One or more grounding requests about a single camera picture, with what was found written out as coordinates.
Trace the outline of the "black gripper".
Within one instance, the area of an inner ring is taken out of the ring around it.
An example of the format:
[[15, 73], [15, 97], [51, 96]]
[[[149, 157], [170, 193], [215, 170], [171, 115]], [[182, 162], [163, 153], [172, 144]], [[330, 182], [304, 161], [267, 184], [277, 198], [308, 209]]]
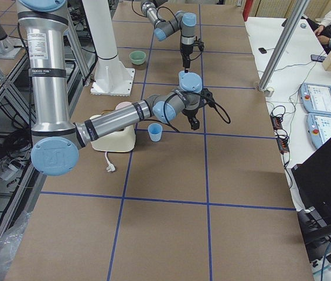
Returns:
[[182, 63], [185, 73], [189, 72], [189, 67], [191, 63], [190, 55], [193, 53], [193, 45], [192, 44], [180, 44], [180, 53], [182, 57]]
[[182, 110], [182, 114], [188, 118], [190, 123], [190, 128], [193, 131], [196, 131], [200, 128], [200, 121], [197, 119], [196, 115], [198, 110], [204, 106], [204, 103], [201, 99], [196, 99], [192, 101], [189, 105]]

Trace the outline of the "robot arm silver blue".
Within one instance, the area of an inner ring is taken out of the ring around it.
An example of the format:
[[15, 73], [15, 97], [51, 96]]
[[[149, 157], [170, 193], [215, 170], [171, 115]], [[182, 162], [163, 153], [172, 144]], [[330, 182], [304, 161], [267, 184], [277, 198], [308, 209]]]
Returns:
[[166, 1], [141, 1], [141, 12], [144, 17], [148, 18], [154, 28], [155, 37], [161, 42], [176, 32], [180, 31], [180, 53], [184, 72], [187, 73], [190, 69], [191, 54], [194, 48], [199, 43], [195, 33], [196, 14], [185, 11], [177, 11], [171, 14], [173, 18], [165, 20], [160, 15], [160, 9]]
[[190, 71], [190, 55], [203, 42], [195, 35], [196, 15], [178, 11], [171, 20], [159, 14], [163, 3], [142, 1], [141, 11], [149, 19], [158, 40], [180, 33], [183, 70], [179, 85], [168, 95], [152, 95], [121, 109], [82, 123], [69, 115], [63, 35], [69, 26], [66, 1], [18, 1], [19, 23], [26, 29], [29, 77], [32, 80], [36, 123], [31, 133], [31, 161], [37, 171], [48, 176], [70, 172], [79, 159], [79, 150], [100, 137], [155, 116], [163, 123], [177, 114], [187, 116], [190, 126], [200, 126], [196, 118], [202, 107], [201, 77]]

